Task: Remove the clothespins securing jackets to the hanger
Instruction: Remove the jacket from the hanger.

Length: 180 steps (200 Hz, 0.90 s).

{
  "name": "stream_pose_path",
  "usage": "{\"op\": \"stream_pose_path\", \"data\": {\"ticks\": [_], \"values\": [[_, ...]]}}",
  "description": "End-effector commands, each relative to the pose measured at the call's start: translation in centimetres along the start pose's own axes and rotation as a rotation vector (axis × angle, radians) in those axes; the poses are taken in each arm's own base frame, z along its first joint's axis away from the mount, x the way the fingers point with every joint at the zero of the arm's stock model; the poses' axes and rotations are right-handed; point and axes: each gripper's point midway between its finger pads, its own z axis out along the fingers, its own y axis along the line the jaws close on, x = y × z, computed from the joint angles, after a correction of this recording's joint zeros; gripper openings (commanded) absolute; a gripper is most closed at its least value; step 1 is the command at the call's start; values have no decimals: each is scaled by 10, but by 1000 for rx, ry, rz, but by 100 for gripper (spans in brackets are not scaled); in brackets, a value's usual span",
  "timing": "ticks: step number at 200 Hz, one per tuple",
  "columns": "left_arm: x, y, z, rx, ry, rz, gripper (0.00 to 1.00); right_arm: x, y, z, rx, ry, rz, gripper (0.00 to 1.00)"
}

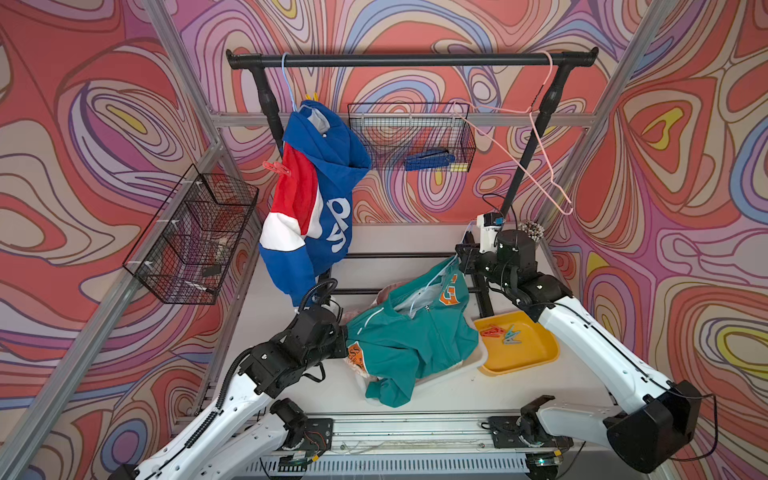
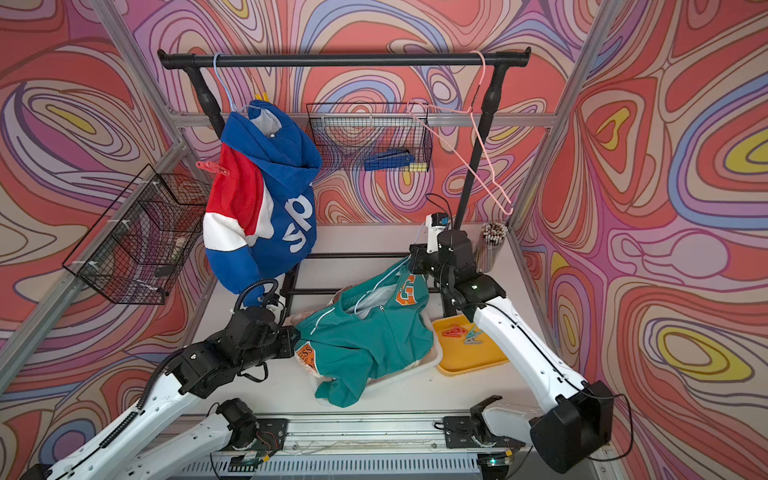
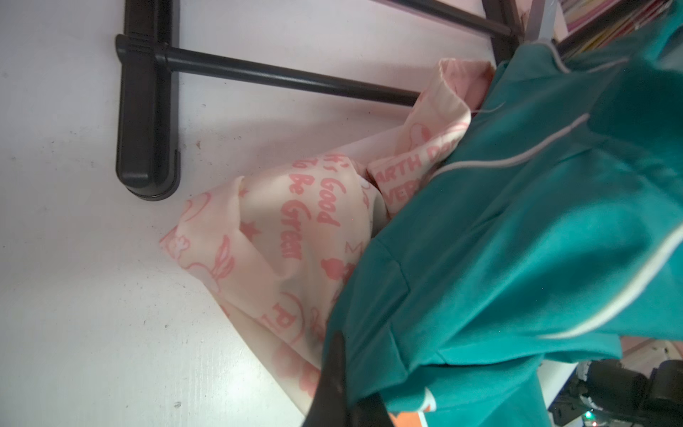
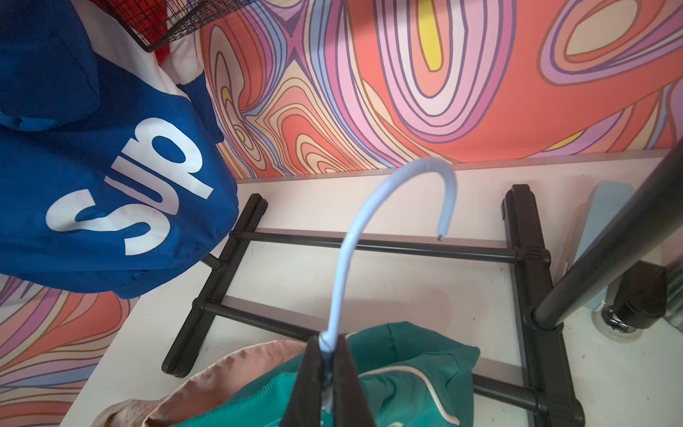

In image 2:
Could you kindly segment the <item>red clothespin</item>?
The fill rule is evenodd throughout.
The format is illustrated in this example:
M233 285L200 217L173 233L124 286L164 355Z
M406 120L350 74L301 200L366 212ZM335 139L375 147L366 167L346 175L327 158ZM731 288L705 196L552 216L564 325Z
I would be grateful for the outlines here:
M449 338L462 338L466 335L467 330L459 325L451 325L449 328L443 330L441 335Z
M464 340L465 336L466 336L466 334L468 332L469 332L468 330L466 330L466 329L464 329L462 327L454 326L454 327L452 327L450 329L447 329L447 330L443 331L442 334L445 337L457 338L457 339L463 339Z
M221 166L218 162L197 161L196 167L199 170L203 170L203 171L212 173L214 175L224 175L224 176L230 175L230 171L227 168Z

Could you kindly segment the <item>green kids jacket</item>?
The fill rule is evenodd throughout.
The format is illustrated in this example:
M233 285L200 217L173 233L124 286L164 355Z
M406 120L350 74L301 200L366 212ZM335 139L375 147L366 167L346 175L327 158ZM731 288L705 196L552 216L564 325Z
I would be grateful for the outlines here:
M295 358L316 383L315 399L347 408L419 367L435 344L423 315L429 297L425 278L401 259L299 321Z

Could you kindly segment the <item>blue red white jacket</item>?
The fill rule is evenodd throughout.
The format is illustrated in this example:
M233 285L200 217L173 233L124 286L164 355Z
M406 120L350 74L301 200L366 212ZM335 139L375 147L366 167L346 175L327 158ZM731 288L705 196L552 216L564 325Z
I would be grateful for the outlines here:
M254 100L226 121L202 234L214 275L243 306L258 305L263 280L287 273L314 247L313 183L322 165L309 136L269 102Z

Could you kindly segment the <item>pink plastic hanger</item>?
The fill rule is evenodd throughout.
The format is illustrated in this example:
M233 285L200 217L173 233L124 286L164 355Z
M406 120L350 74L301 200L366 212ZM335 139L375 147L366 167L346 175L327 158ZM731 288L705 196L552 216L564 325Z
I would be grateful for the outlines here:
M481 62L481 67L479 69L479 71L480 71L480 80L479 80L479 83L478 83L478 85L476 87L476 90L475 90L475 97L473 97L473 100L471 100L470 106L468 108L466 108L464 110L457 110L457 109L450 109L450 108L447 108L447 107L441 107L441 106L438 106L438 105L435 105L435 104L430 104L430 103L418 104L418 103L413 103L413 102L410 102L410 101L406 103L406 106L407 107L422 106L422 107L424 107L423 113L425 113L425 114L429 113L430 109L436 109L436 110L441 111L441 112L457 113L457 114L460 114L460 115L465 115L470 120L470 125L471 125L471 129L472 129L472 133L474 133L474 138L473 138L473 140L474 140L474 143L473 143L473 155L474 155L474 147L475 146L479 146L479 148L480 148L480 155L477 158L478 164L480 163L479 160L485 160L487 166L490 169L490 177L489 177L489 179L490 179L491 186L494 186L496 188L496 191L498 191L501 194L501 197L504 199L505 203L502 203L496 197L495 191L492 190L489 187L489 185L485 181L483 181L483 179L478 175L478 173L477 173L478 167L477 166L472 167L471 166L472 165L472 161L471 160L467 161L458 152L458 150L456 150L456 148L451 147L450 145L448 145L450 152L453 155L455 155L455 157L461 162L461 164L463 164L464 167L466 167L466 174L468 175L469 179L465 178L463 187L468 187L469 188L469 190L468 190L468 194L469 194L468 197L469 198L468 199L471 199L473 186L476 183L479 184L481 189L485 191L485 193L487 194L487 197L490 198L490 200L493 202L493 204L495 204L504 215L510 216L512 213L514 213L514 210L515 210L514 207L512 206L512 200L509 197L509 195L506 193L505 189L501 186L501 184L496 181L496 172L495 172L495 169L494 169L494 165L493 165L493 162L492 162L492 160L490 158L490 155L488 154L485 140L481 139L481 132L480 132L480 129L479 129L478 121L475 120L475 116L474 116L475 112L473 110L476 96L479 93L479 87L482 85L482 82L484 81L485 76L486 76L486 68L487 68L486 58L485 58L485 55L481 51L479 51L479 50L471 50L470 54L471 55L476 55L479 58L479 60ZM417 116L416 113L408 112L407 115L412 120L416 121L418 124L423 126L427 130L427 132L429 132L433 137L437 138L440 143L445 143L446 142L446 137L445 136L443 136L441 133L439 133L438 130L435 130L433 127L430 127L426 120L421 120Z

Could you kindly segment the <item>pink patterned kids jacket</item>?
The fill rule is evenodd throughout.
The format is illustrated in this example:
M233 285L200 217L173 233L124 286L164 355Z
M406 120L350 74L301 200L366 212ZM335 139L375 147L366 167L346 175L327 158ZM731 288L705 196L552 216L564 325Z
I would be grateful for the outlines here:
M398 380L404 380L408 377L414 376L417 373L432 369L440 363L443 358L443 349L437 340L437 333L435 328L433 327L432 322L424 311L420 313L420 319L424 327L433 335L433 344L429 353L425 355L421 360L414 362L413 364L406 367L404 370L378 379L369 379L366 385L366 392L383 389L385 386L393 384ZM296 358L309 373L310 382L315 388L317 388L323 382L331 380L330 377L323 376L317 371L315 365L315 355L309 347L301 346L301 349L297 352Z

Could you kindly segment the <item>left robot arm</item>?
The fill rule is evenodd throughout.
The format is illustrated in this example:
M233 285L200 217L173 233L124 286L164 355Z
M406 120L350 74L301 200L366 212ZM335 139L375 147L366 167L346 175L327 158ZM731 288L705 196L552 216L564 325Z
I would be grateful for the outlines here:
M167 478L198 455L231 446L244 450L263 438L244 401L222 402L196 429L157 448L146 446L186 410L237 378L256 382L254 367L289 359L297 329L264 307L236 308L228 324L203 341L173 352L153 371L139 399L83 446L51 465L37 464L25 479Z

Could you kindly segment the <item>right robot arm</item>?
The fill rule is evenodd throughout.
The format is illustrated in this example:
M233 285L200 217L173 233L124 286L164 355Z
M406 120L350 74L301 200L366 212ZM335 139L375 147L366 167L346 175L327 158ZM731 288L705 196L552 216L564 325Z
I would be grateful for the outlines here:
M615 394L602 381L588 382L529 327L502 287L478 271L466 232L431 227L409 251L410 272L434 278L444 302L497 345L537 402L525 409L495 396L477 405L483 432L531 445L559 474L610 442Z

